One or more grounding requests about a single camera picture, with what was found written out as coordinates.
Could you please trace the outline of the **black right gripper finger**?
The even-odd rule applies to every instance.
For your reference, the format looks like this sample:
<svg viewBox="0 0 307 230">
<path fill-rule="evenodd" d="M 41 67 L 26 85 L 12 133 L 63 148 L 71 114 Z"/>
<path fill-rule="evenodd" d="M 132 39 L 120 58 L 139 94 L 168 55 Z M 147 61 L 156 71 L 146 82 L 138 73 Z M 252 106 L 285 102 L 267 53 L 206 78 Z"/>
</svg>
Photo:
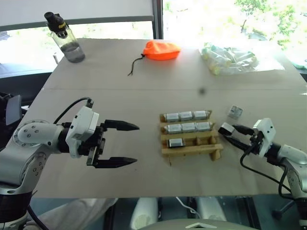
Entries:
<svg viewBox="0 0 307 230">
<path fill-rule="evenodd" d="M 249 128 L 247 126 L 244 126 L 244 125 L 233 125 L 234 129 L 243 134 L 243 135 L 254 135 L 255 132 L 252 128 Z"/>
<path fill-rule="evenodd" d="M 244 151 L 247 154 L 250 154 L 252 152 L 252 149 L 250 145 L 247 145 L 243 142 L 241 142 L 239 139 L 232 137 L 232 136 L 224 136 L 224 138 L 233 146 L 236 148 Z"/>
</svg>

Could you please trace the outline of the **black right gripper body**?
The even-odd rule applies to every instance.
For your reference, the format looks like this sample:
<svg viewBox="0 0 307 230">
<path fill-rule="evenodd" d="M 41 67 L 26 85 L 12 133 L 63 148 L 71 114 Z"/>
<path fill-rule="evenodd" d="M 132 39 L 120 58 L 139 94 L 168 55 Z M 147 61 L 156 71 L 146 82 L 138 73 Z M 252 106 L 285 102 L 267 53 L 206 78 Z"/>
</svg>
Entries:
<svg viewBox="0 0 307 230">
<path fill-rule="evenodd" d="M 264 135 L 261 131 L 257 131 L 251 138 L 250 138 L 250 150 L 249 153 L 259 154 L 260 147 L 262 145 L 262 141 L 264 139 Z"/>
</svg>

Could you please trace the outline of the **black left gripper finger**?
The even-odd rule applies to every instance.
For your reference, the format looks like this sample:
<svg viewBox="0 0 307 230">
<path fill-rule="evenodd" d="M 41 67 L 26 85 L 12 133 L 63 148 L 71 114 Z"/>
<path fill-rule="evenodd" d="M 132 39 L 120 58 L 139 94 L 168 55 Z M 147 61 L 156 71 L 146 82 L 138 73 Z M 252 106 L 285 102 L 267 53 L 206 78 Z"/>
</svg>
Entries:
<svg viewBox="0 0 307 230">
<path fill-rule="evenodd" d="M 132 123 L 120 121 L 120 120 L 105 120 L 104 124 L 104 131 L 107 131 L 109 128 L 116 129 L 118 131 L 133 131 L 139 130 L 140 128 Z"/>
<path fill-rule="evenodd" d="M 119 168 L 137 162 L 137 159 L 128 157 L 111 157 L 108 160 L 97 160 L 94 167 L 98 169 Z"/>
</svg>

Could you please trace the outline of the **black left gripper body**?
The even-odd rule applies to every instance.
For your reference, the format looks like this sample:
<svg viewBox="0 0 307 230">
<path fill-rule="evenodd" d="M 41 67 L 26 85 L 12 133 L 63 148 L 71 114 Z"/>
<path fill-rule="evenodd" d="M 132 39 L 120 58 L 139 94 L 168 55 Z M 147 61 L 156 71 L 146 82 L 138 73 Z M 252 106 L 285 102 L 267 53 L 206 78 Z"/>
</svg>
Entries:
<svg viewBox="0 0 307 230">
<path fill-rule="evenodd" d="M 95 168 L 105 168 L 103 160 L 99 159 L 102 155 L 105 141 L 103 133 L 106 131 L 105 124 L 101 123 L 96 127 L 94 133 L 86 140 L 82 141 L 78 147 L 78 153 L 81 156 L 86 156 L 86 165 Z"/>
</svg>

